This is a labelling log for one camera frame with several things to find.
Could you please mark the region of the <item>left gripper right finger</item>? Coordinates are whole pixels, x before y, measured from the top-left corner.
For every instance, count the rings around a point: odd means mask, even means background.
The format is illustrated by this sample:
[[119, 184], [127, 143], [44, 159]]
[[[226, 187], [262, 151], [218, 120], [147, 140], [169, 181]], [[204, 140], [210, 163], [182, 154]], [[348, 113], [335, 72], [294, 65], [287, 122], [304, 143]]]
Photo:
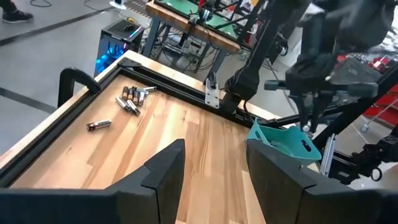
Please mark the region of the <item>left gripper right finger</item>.
[[315, 195], [353, 190], [255, 139], [246, 141], [246, 163], [267, 224], [296, 224], [302, 196], [309, 190]]

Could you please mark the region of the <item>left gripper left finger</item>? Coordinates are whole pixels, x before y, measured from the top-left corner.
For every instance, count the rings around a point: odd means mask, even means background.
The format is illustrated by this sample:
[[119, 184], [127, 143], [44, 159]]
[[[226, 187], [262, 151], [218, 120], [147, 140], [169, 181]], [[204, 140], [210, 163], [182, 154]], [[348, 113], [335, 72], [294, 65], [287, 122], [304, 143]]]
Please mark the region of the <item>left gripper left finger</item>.
[[176, 139], [110, 185], [119, 224], [175, 224], [185, 172], [185, 140]]

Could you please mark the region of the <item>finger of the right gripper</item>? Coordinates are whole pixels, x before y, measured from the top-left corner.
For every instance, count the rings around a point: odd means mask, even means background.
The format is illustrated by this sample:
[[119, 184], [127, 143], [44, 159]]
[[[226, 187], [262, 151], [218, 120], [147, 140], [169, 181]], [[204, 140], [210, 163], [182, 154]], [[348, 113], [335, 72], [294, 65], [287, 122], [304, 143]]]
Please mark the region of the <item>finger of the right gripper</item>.
[[329, 94], [319, 93], [317, 97], [313, 97], [312, 110], [312, 133], [315, 133], [319, 124], [320, 116], [329, 104]]
[[304, 126], [308, 124], [308, 108], [305, 104], [305, 99], [306, 96], [298, 93], [292, 94], [292, 100], [296, 104], [297, 107], [297, 112], [299, 116], [299, 122], [300, 122], [300, 129], [303, 129]]

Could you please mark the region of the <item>bright teal plastic bin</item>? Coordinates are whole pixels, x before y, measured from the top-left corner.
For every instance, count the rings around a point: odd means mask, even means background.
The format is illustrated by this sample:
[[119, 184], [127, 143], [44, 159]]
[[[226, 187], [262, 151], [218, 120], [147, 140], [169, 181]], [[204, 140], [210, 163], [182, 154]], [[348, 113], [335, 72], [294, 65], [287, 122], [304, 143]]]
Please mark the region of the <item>bright teal plastic bin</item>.
[[296, 126], [289, 128], [272, 128], [260, 125], [256, 119], [246, 139], [255, 139], [274, 149], [298, 159], [303, 165], [308, 166], [322, 159], [320, 151], [312, 140]]

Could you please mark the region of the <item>silver AA battery red end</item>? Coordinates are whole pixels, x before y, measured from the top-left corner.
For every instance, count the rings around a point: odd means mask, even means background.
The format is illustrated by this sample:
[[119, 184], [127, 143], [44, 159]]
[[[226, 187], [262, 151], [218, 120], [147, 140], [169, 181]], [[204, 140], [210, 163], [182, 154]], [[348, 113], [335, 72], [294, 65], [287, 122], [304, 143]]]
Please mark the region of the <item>silver AA battery red end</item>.
[[102, 120], [102, 121], [88, 123], [86, 125], [86, 129], [87, 129], [87, 131], [94, 131], [96, 129], [106, 128], [106, 127], [110, 126], [111, 124], [112, 124], [112, 121], [106, 119], [106, 120]]

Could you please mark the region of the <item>silver metal plate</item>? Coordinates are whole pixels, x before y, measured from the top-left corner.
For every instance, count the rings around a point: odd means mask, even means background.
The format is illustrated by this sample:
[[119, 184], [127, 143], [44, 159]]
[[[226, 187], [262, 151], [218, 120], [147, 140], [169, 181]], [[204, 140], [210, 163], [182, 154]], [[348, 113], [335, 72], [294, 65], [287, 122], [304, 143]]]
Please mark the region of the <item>silver metal plate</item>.
[[333, 160], [333, 154], [335, 150], [335, 142], [336, 142], [336, 134], [332, 134], [327, 139], [324, 148], [322, 163], [320, 166], [320, 173], [326, 177], [328, 177], [330, 173], [331, 162]]

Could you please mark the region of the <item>red tool cabinet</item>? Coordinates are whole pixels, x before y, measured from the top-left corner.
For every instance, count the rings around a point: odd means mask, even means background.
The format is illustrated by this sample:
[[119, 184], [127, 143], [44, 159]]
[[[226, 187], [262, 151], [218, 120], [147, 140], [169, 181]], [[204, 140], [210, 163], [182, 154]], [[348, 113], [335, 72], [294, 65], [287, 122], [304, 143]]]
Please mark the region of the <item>red tool cabinet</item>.
[[[348, 82], [377, 82], [387, 73], [397, 60], [389, 55], [365, 56], [343, 54], [338, 57], [338, 73]], [[385, 94], [372, 103], [362, 116], [367, 119], [364, 127], [373, 121], [386, 126], [398, 125], [398, 83], [390, 87]]]

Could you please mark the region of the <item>desk with grey steel legs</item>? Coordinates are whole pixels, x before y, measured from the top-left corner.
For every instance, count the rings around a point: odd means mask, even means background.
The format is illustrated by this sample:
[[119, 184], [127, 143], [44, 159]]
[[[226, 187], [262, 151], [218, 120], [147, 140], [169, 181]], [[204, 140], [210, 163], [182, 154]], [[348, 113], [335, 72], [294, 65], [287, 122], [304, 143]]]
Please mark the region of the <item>desk with grey steel legs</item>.
[[219, 27], [208, 26], [206, 24], [195, 27], [191, 26], [189, 24], [188, 13], [182, 10], [190, 9], [192, 5], [198, 7], [197, 4], [194, 4], [190, 0], [150, 0], [146, 4], [145, 10], [152, 17], [152, 24], [143, 55], [146, 57], [150, 55], [154, 41], [157, 38], [160, 23], [163, 22], [181, 32], [205, 41], [210, 47], [219, 50], [215, 62], [210, 69], [210, 72], [217, 72], [228, 54], [236, 54], [241, 50], [241, 46], [249, 46], [243, 42], [242, 35], [234, 38], [232, 35], [221, 30], [229, 26], [230, 22], [224, 21]]

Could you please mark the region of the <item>black computer tower RGB lights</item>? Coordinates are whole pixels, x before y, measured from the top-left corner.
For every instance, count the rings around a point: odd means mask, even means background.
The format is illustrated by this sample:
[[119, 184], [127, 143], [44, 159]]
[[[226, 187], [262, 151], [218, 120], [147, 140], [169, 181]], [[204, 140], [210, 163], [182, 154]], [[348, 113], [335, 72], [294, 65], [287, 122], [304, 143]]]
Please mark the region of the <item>black computer tower RGB lights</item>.
[[119, 19], [101, 30], [94, 76], [99, 75], [126, 51], [139, 52], [144, 28], [127, 19]]

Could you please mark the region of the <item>person's foot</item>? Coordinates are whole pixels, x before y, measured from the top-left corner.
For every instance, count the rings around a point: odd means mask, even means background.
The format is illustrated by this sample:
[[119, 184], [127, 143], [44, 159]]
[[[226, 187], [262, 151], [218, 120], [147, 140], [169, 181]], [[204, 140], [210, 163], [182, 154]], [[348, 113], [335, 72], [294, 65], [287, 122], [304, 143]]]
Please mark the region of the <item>person's foot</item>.
[[2, 8], [2, 20], [9, 24], [29, 22], [34, 18], [31, 13], [19, 10], [12, 0], [0, 0], [0, 8]]

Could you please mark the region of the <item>black hook bracket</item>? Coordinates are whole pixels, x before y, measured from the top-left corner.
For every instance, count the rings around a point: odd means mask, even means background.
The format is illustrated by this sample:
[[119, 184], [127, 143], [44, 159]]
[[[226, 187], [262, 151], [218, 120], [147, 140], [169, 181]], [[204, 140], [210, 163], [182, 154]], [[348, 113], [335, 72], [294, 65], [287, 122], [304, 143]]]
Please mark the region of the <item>black hook bracket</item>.
[[92, 93], [97, 93], [101, 90], [95, 79], [84, 71], [77, 68], [65, 68], [60, 73], [58, 84], [58, 108], [73, 96], [75, 82], [86, 86]]

